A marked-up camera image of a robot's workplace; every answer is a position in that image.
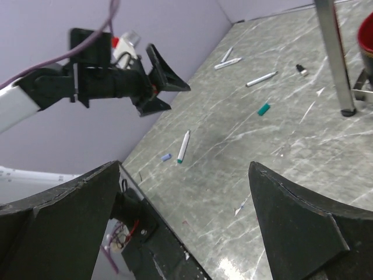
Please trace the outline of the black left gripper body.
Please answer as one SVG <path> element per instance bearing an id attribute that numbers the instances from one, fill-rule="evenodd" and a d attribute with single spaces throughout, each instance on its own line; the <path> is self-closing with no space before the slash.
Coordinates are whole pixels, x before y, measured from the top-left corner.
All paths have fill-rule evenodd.
<path id="1" fill-rule="evenodd" d="M 78 100 L 89 107 L 91 99 L 128 97 L 136 107 L 154 99 L 154 88 L 139 55 L 120 67 L 113 57 L 118 38 L 102 32 L 94 40 L 88 38 L 94 31 L 74 28 L 70 30 L 70 49 L 80 47 L 69 58 L 75 67 Z"/>

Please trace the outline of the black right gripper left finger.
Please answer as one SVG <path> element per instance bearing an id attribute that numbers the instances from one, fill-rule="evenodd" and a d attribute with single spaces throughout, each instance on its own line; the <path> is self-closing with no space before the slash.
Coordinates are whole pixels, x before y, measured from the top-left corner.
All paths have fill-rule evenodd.
<path id="1" fill-rule="evenodd" d="M 116 193 L 119 163 L 1 207 L 1 279 L 90 279 Z"/>

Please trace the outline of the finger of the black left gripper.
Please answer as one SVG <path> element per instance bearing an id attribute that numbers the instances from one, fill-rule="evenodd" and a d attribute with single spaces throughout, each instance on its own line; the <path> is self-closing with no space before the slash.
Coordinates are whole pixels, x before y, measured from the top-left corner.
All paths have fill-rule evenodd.
<path id="1" fill-rule="evenodd" d="M 165 62 L 154 44 L 149 44 L 146 47 L 146 52 L 152 63 L 152 70 L 148 77 L 157 92 L 188 92 L 191 90 L 190 86 Z"/>
<path id="2" fill-rule="evenodd" d="M 171 110 L 171 106 L 158 97 L 155 97 L 152 100 L 147 100 L 142 105 L 136 106 L 136 109 L 140 117 L 145 117 Z"/>

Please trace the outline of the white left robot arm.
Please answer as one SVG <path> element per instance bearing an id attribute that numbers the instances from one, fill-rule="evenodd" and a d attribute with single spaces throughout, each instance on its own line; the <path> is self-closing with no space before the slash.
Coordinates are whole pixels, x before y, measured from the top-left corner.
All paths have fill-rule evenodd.
<path id="1" fill-rule="evenodd" d="M 128 34 L 113 42 L 111 34 L 103 32 L 91 45 L 85 44 L 93 33 L 71 29 L 70 47 L 82 45 L 83 49 L 74 52 L 66 65 L 48 62 L 37 66 L 1 89 L 2 132 L 65 98 L 89 107 L 91 100 L 128 97 L 145 117 L 170 110 L 159 99 L 160 92 L 190 91 L 154 44 L 146 48 L 152 63 L 147 73 Z"/>

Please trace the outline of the green pen cap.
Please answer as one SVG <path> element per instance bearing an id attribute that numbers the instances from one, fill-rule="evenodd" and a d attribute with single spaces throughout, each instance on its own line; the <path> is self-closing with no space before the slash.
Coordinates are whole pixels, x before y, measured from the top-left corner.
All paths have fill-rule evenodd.
<path id="1" fill-rule="evenodd" d="M 270 109 L 270 105 L 268 103 L 265 103 L 259 110 L 258 115 L 263 116 L 268 110 Z"/>

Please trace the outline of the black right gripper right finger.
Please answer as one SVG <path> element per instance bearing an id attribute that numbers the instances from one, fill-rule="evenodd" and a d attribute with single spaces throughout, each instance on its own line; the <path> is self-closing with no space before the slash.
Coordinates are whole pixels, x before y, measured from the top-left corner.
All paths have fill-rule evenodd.
<path id="1" fill-rule="evenodd" d="M 372 279 L 372 212 L 298 185 L 258 162 L 249 186 L 273 279 Z"/>

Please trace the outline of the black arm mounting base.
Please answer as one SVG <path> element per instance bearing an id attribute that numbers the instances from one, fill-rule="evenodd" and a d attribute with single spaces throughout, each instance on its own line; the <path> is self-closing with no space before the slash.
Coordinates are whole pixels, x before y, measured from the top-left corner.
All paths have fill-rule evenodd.
<path id="1" fill-rule="evenodd" d="M 119 170 L 110 218 L 129 230 L 121 254 L 135 279 L 210 279 L 123 165 Z"/>

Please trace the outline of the white marker green end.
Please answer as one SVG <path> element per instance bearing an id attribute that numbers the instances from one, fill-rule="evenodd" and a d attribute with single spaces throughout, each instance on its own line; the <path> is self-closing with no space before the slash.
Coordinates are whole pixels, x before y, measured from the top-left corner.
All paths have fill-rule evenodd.
<path id="1" fill-rule="evenodd" d="M 190 136 L 191 136 L 191 130 L 187 130 L 187 132 L 184 135 L 184 138 L 183 138 L 183 141 L 180 147 L 180 151 L 177 157 L 177 163 L 179 164 L 181 164 L 184 160 L 184 156 L 185 156 L 185 152 L 186 152 L 186 149 L 189 143 Z"/>

